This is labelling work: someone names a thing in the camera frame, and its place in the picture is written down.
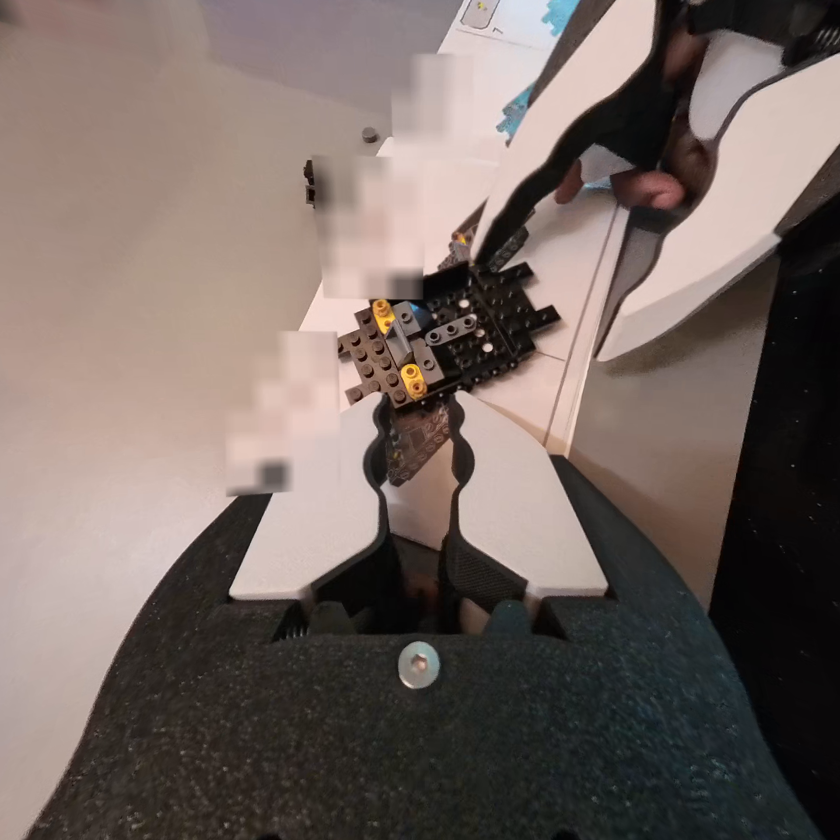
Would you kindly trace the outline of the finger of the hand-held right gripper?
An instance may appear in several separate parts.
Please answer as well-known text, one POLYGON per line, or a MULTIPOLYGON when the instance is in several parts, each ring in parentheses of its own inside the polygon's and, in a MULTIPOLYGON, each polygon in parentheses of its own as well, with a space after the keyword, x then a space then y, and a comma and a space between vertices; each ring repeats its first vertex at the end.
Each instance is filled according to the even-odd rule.
POLYGON ((581 2, 500 158, 472 241, 490 262, 604 134, 622 128, 659 73, 659 2, 581 2))
POLYGON ((596 346, 612 361, 690 319, 781 242, 789 212, 839 141, 839 56, 745 93, 716 137, 705 195, 662 240, 596 346))

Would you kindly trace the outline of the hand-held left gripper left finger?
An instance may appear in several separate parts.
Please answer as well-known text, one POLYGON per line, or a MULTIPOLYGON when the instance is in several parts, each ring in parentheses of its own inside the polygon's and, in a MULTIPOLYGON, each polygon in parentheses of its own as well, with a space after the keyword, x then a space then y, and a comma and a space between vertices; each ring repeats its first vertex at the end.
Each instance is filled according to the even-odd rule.
POLYGON ((387 532, 389 402, 370 394, 291 461, 290 489, 271 495, 228 594, 235 601, 314 597, 331 573, 387 532))

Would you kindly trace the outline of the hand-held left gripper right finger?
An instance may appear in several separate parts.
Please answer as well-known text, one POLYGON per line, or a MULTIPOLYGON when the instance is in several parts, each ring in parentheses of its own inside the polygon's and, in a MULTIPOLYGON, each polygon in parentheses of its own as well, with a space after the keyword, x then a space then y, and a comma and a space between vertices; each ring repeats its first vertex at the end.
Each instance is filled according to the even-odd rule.
POLYGON ((602 596, 607 580, 547 450, 466 392, 449 403, 445 568, 466 599, 602 596))

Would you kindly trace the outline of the black lego model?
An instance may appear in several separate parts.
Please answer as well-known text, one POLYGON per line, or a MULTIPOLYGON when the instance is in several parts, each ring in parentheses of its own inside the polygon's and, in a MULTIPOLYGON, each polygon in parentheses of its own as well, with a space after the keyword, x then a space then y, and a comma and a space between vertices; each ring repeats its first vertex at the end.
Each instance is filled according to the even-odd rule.
POLYGON ((526 263, 461 263, 424 277, 425 297, 370 301, 338 337, 339 359, 360 378, 345 391, 347 403, 381 394, 407 413, 515 370, 535 352, 534 335, 561 321, 554 306, 532 305, 532 277, 526 263))

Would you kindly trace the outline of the lego instruction booklet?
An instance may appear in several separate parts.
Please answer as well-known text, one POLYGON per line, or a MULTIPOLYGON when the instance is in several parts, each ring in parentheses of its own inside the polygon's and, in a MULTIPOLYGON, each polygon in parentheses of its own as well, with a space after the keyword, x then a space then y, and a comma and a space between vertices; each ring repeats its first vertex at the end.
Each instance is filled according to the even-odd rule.
MULTIPOLYGON (((478 135, 477 157, 466 164, 462 182, 452 184, 454 165, 431 168, 435 200, 446 215, 426 235, 428 256, 442 258, 453 226, 485 197, 504 145, 497 131, 503 108, 536 80, 554 38, 538 31, 546 2, 499 2, 486 30, 461 21, 469 2, 459 2, 455 18, 438 48, 469 56, 472 86, 468 113, 478 135)), ((535 277, 528 294, 536 306, 553 305, 561 322, 535 340, 536 352, 515 371, 477 387, 474 395, 523 427, 549 452, 568 453, 597 323, 627 222, 606 182, 589 185, 572 203, 558 206, 548 197, 528 222, 530 236, 511 262, 526 261, 535 277)))

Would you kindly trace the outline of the person's right hand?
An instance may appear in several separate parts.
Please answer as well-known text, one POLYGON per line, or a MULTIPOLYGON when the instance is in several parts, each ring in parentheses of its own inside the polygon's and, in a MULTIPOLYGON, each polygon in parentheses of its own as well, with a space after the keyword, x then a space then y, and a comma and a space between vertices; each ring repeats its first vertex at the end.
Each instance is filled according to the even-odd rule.
POLYGON ((690 127, 687 106, 678 105, 666 140, 626 129, 593 143, 571 166, 553 194, 571 203, 586 185, 609 181, 624 207, 677 209, 708 187, 713 159, 690 127))

